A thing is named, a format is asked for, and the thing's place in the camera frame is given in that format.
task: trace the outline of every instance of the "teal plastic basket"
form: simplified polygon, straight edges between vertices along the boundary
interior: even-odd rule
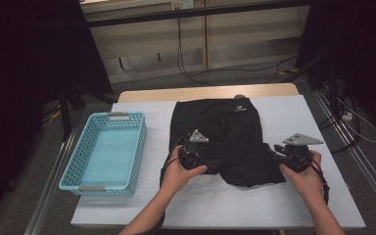
[[[134,194],[147,127],[140,112],[89,117],[59,183],[75,195]]]

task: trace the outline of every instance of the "white table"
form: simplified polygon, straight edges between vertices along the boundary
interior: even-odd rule
[[[299,132],[322,139],[300,95],[252,98],[259,111],[263,141],[271,147]],[[130,199],[82,196],[71,223],[85,227],[127,224],[159,188],[160,170],[167,155],[169,124],[175,101],[114,104],[112,111],[143,111],[148,134],[135,195]],[[322,154],[322,168],[330,190],[329,207],[344,228],[365,223],[327,146],[310,149]],[[192,179],[166,210],[164,228],[275,229],[312,227],[310,214],[292,183],[240,188],[219,175]]]

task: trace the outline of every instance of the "human hand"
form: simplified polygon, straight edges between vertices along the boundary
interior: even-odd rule
[[[317,162],[320,166],[321,155],[316,151],[310,151],[312,154],[313,160]],[[296,191],[304,198],[304,200],[313,198],[313,197],[323,197],[322,196],[322,182],[319,178],[319,175],[311,168],[308,167],[305,171],[301,173],[296,173],[284,164],[280,165],[282,172],[288,176],[296,189]]]
[[[192,177],[200,175],[207,170],[206,165],[200,165],[196,168],[186,170],[179,162],[178,154],[181,148],[182,145],[179,145],[173,150],[168,161],[169,165],[164,173],[164,181],[161,186],[161,189],[172,194],[176,194],[179,190],[181,190]]]

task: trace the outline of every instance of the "human arm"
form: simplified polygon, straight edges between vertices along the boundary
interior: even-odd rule
[[[313,160],[320,165],[320,154],[315,151],[310,152],[312,153]],[[311,167],[301,173],[296,173],[283,164],[280,166],[280,169],[292,180],[296,191],[304,199],[313,219],[316,234],[345,234],[323,199],[322,182],[319,175]]]
[[[120,231],[120,235],[140,234],[147,232],[160,221],[167,205],[175,194],[181,190],[188,181],[207,170],[205,165],[186,170],[179,162],[178,153],[182,146],[177,146],[171,154],[169,165],[164,173],[164,181],[149,204],[135,218]]]

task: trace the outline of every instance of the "black garment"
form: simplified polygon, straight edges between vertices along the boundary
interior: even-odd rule
[[[169,148],[180,136],[198,129],[210,139],[199,150],[222,160],[225,182],[242,187],[281,183],[285,178],[262,142],[259,112],[250,99],[207,99],[178,102],[170,124]]]

